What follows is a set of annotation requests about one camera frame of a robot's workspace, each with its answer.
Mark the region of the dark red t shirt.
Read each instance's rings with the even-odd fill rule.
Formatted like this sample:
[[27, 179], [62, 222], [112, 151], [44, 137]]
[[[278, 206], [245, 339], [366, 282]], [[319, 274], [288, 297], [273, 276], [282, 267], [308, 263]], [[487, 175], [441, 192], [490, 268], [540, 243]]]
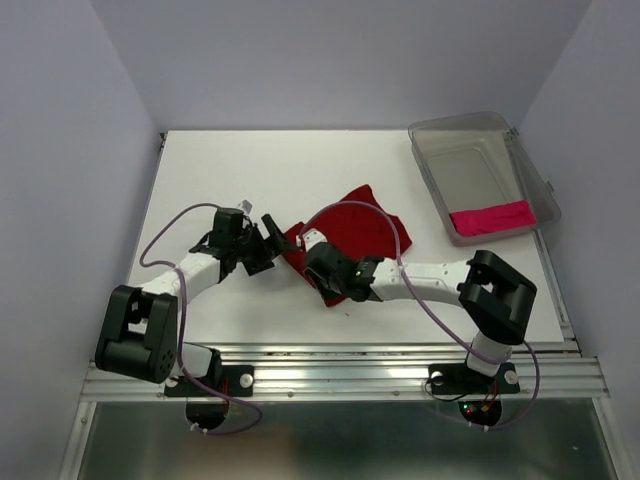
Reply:
[[[299, 222], [284, 234], [296, 243], [296, 236], [311, 228], [322, 232], [328, 243], [358, 263], [355, 280], [360, 300], [354, 300], [356, 302], [381, 299], [373, 291], [376, 270], [396, 260], [412, 245], [403, 223], [398, 217], [390, 216], [381, 209], [368, 185], [355, 189], [332, 207], [319, 212], [308, 223]], [[316, 290], [303, 272], [305, 253], [303, 250], [288, 253], [284, 254], [284, 258]], [[332, 307], [345, 299], [340, 298], [335, 303], [323, 302], [327, 307]]]

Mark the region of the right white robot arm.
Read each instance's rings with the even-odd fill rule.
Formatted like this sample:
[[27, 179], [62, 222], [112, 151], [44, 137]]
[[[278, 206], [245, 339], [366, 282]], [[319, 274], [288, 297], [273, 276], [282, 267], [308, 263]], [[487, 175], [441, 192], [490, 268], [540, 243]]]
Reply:
[[328, 242], [311, 247], [303, 272], [325, 300], [355, 302], [413, 299], [447, 335], [454, 332], [430, 309], [430, 302], [463, 309], [478, 329], [460, 366], [463, 384], [482, 390], [491, 384], [511, 349], [524, 343], [537, 296], [536, 285], [488, 250], [467, 261], [430, 264], [366, 256], [350, 259]]

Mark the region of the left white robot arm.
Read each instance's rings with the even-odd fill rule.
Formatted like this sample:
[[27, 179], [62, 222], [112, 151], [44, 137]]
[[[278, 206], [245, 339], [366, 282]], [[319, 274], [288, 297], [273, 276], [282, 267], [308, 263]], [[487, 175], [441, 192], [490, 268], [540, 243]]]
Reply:
[[275, 266], [274, 259], [295, 252], [272, 217], [262, 222], [268, 235], [239, 208], [218, 208], [211, 229], [177, 264], [145, 260], [144, 268], [167, 270], [139, 286], [116, 287], [107, 304], [94, 361], [102, 371], [159, 384], [180, 373], [178, 367], [179, 315], [182, 308], [218, 285], [242, 265], [249, 276]]

